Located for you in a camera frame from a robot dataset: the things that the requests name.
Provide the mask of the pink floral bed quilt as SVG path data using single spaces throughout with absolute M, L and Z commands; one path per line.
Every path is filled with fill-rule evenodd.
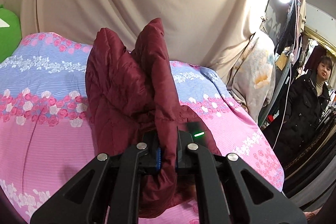
M 1 63 L 1 188 L 26 222 L 95 155 L 85 70 L 91 46 L 42 32 Z M 170 63 L 179 102 L 276 189 L 284 171 L 257 124 L 211 69 Z

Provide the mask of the maroon quilted down jacket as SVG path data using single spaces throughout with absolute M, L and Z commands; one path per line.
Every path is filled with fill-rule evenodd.
M 189 132 L 199 151 L 220 151 L 197 113 L 179 103 L 162 21 L 150 21 L 132 51 L 118 34 L 102 28 L 88 57 L 85 86 L 97 150 L 107 154 L 110 166 L 97 187 L 110 208 L 108 222 L 136 223 L 188 201 L 194 172 L 192 166 L 175 168 L 178 130 Z M 142 138 L 153 130 L 161 170 L 149 175 L 141 167 L 147 154 Z

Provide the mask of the green plush pillow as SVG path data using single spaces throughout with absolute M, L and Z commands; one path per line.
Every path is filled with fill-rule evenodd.
M 5 9 L 3 5 L 1 5 L 0 11 L 0 62 L 3 62 L 17 49 L 22 39 L 22 32 L 20 20 L 15 13 Z

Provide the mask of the person in black coat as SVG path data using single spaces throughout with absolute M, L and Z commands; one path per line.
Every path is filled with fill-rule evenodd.
M 294 80 L 280 103 L 279 115 L 263 130 L 282 167 L 290 164 L 313 139 L 330 100 L 325 82 L 332 70 L 331 58 L 322 56 L 316 69 Z

